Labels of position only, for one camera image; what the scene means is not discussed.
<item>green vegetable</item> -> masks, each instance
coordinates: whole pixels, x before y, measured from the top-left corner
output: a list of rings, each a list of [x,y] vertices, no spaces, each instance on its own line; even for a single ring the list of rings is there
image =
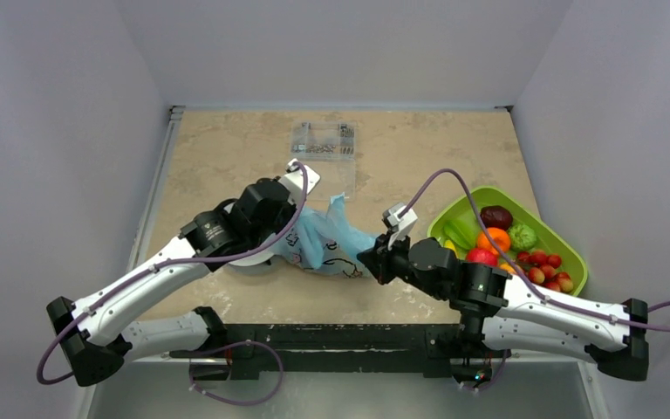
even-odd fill
[[[445,225],[443,225],[443,234],[445,234],[456,246],[466,251],[475,247],[474,234],[461,220],[446,221]]]
[[[513,251],[529,251],[538,241],[536,232],[525,224],[516,223],[507,230],[507,234]]]

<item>orange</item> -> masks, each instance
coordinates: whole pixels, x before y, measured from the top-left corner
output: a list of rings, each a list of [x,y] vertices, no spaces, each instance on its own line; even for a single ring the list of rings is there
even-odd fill
[[[509,250],[509,246],[512,244],[512,241],[509,240],[507,231],[497,229],[496,227],[489,227],[487,231],[489,232],[489,235],[492,236],[492,238],[495,240],[495,243],[497,243],[499,248],[502,249],[502,251]],[[483,231],[479,233],[479,237],[476,238],[476,247],[479,249],[491,251],[495,255],[499,256],[499,252],[496,251],[494,246],[492,246],[492,243],[489,242],[489,239]]]
[[[507,271],[509,273],[517,274],[517,272],[515,272],[515,268],[513,268],[510,264],[500,264],[499,269],[504,269],[505,271]]]

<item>toy fruit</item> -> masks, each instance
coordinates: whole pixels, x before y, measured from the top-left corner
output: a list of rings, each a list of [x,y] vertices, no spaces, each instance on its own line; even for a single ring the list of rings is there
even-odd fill
[[[558,255],[548,255],[548,260],[546,263],[553,266],[554,268],[558,268],[561,266],[561,257]]]
[[[448,220],[443,225],[443,234],[456,246],[468,250],[474,247],[474,233],[461,220]]]
[[[496,227],[489,227],[487,231],[489,232],[489,235],[492,236],[492,239],[494,239],[495,243],[497,243],[499,248],[502,249],[502,251],[509,250],[509,247],[512,245],[512,243],[509,240],[507,231],[497,229]],[[492,243],[489,242],[487,235],[484,234],[483,231],[479,233],[479,237],[476,238],[476,247],[479,249],[491,251],[495,255],[499,255],[499,252],[495,249],[494,246],[492,246]]]
[[[515,268],[513,268],[511,264],[500,264],[499,268],[504,269],[505,271],[507,271],[509,273],[517,273],[517,272],[515,272]]]
[[[451,242],[450,240],[446,240],[445,243],[443,243],[443,247],[445,247],[446,249],[450,249],[458,257],[458,250],[455,248],[455,244],[453,244],[453,242]]]
[[[556,276],[556,270],[549,264],[542,264],[538,269],[543,271],[546,279],[552,279]]]
[[[530,254],[527,251],[521,251],[515,256],[515,261],[520,264],[530,264]]]
[[[538,241],[536,232],[525,224],[516,223],[507,230],[513,251],[529,251]]]
[[[540,268],[533,266],[528,270],[528,279],[533,284],[541,285],[545,281],[545,275],[543,274],[543,271],[540,270]]]
[[[561,285],[556,281],[548,281],[544,284],[544,287],[555,292],[561,292]]]
[[[471,249],[466,255],[466,260],[469,262],[477,262],[480,264],[488,264],[491,266],[496,266],[497,258],[491,251],[486,249]]]
[[[537,250],[537,251],[533,251],[530,254],[530,257],[528,258],[528,260],[532,264],[540,266],[541,264],[546,264],[546,262],[548,261],[548,257],[545,255],[544,251]]]
[[[566,292],[568,294],[569,292],[574,291],[574,282],[571,281],[571,278],[556,277],[556,282],[558,282],[558,285],[561,287],[562,292]]]
[[[487,227],[506,230],[512,225],[512,214],[502,205],[484,207],[480,216]]]

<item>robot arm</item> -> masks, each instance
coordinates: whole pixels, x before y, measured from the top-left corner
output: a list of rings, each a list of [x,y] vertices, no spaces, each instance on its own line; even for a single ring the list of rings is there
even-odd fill
[[[193,258],[237,255],[259,247],[282,230],[293,217],[295,203],[301,202],[304,190],[303,174],[293,162],[287,172],[281,178],[261,179],[249,185],[239,199],[222,202],[211,211],[202,212],[162,250],[113,284],[76,301],[61,297],[48,305],[56,333],[65,336],[59,344],[80,386],[103,381],[126,361],[165,352],[175,357],[189,357],[196,351],[229,344],[228,329],[209,307],[197,307],[174,319],[141,322],[136,319],[173,291],[224,265],[194,263]],[[306,173],[309,178],[306,190],[310,191],[319,176],[310,168],[306,168]],[[452,251],[440,247],[434,239],[421,240],[410,246],[408,233],[417,216],[411,210],[402,216],[403,209],[404,205],[399,204],[384,214],[388,232],[376,239],[371,250],[360,253],[359,260],[381,284],[399,277],[435,299],[447,300],[451,308],[461,312],[457,327],[443,328],[446,336],[427,338],[428,342],[435,342],[439,352],[469,354],[466,356],[473,358],[503,349],[529,349],[593,361],[603,373],[621,379],[645,380],[648,348],[644,330],[548,304],[530,292],[519,277],[485,264],[457,259]],[[270,256],[271,253],[262,252],[246,258],[250,260],[234,263],[254,264]],[[178,263],[163,265],[168,259]],[[138,273],[147,270],[152,273],[137,279]],[[109,292],[116,293],[102,306],[94,307],[99,299],[106,299]],[[642,301],[631,299],[624,304],[606,304],[550,290],[544,290],[544,293],[572,307],[613,315],[617,319],[647,322],[646,303]],[[84,315],[87,317],[83,321],[66,331],[67,325],[75,324],[76,319]],[[256,329],[251,325],[243,326],[248,331]],[[328,325],[314,326],[312,330],[321,330],[321,333],[336,333],[330,331]],[[309,330],[305,338],[298,337],[296,333],[299,331],[287,335],[288,343],[284,346],[288,350],[300,351],[302,355],[298,356],[304,357],[319,351],[311,349],[311,340],[316,340],[317,336]],[[390,334],[389,330],[390,327],[386,327],[379,333],[386,333],[385,341],[391,342],[389,345],[402,347],[402,340],[390,339],[400,338],[400,333],[405,332],[395,330],[393,333],[396,334]],[[317,347],[324,348],[325,352],[335,350],[335,353],[354,350],[351,344],[355,340],[352,336],[346,338],[342,349]],[[419,342],[419,339],[409,338],[407,347],[400,351],[412,356],[414,347],[410,345],[420,347]],[[388,353],[391,355],[380,356],[401,356],[399,352]],[[425,365],[432,368],[432,362],[428,360]]]
[[[319,175],[304,166],[308,178],[305,189],[303,175],[294,162],[289,163],[286,175],[260,179],[245,188],[239,199],[224,201],[197,215],[163,249],[104,289],[76,301],[60,297],[47,306],[56,333],[79,315],[88,314],[77,330],[60,342],[79,385],[104,380],[125,361],[226,343],[224,325],[209,307],[199,307],[175,319],[135,320],[175,290],[225,265],[189,262],[159,268],[159,263],[240,254],[278,233],[293,216],[303,190],[309,192],[319,182]],[[269,251],[263,251],[250,258],[263,261],[271,256]],[[145,270],[152,273],[127,285]],[[121,285],[126,287],[91,310],[102,296]]]
[[[594,361],[598,369],[624,380],[643,381],[648,369],[645,330],[577,313],[540,299],[517,275],[485,264],[456,258],[433,238],[410,246],[409,231],[417,216],[398,204],[383,221],[388,232],[359,260],[380,284],[394,278],[461,312],[463,346],[478,351],[524,348]],[[613,319],[646,323],[647,304],[629,299],[608,304],[543,289],[543,294],[568,306]]]

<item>red apple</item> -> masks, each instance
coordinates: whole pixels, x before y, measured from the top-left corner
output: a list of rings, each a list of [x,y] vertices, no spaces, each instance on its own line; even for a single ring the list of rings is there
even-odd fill
[[[574,281],[572,281],[571,278],[556,278],[556,282],[558,282],[562,292],[566,292],[568,294],[569,292],[574,291]]]
[[[548,257],[545,255],[545,252],[544,252],[544,251],[541,251],[541,250],[539,249],[539,250],[537,250],[537,251],[533,251],[533,252],[530,254],[530,257],[528,258],[528,260],[529,260],[532,264],[537,265],[537,266],[540,266],[541,264],[545,264],[545,263],[546,263],[546,261],[548,260]]]
[[[545,275],[543,271],[534,266],[528,270],[528,279],[533,284],[541,285],[545,281]]]
[[[556,281],[548,281],[544,284],[544,287],[555,292],[561,292],[561,285]]]
[[[548,260],[546,260],[546,263],[553,266],[554,268],[558,268],[561,266],[561,257],[558,255],[548,255]]]
[[[540,270],[543,271],[546,279],[552,279],[556,276],[556,270],[549,264],[540,265]]]
[[[515,261],[519,264],[530,264],[530,254],[527,251],[517,253]]]
[[[480,264],[488,264],[491,266],[496,266],[497,258],[494,253],[487,251],[485,249],[471,249],[466,255],[466,260],[469,262],[477,262]]]

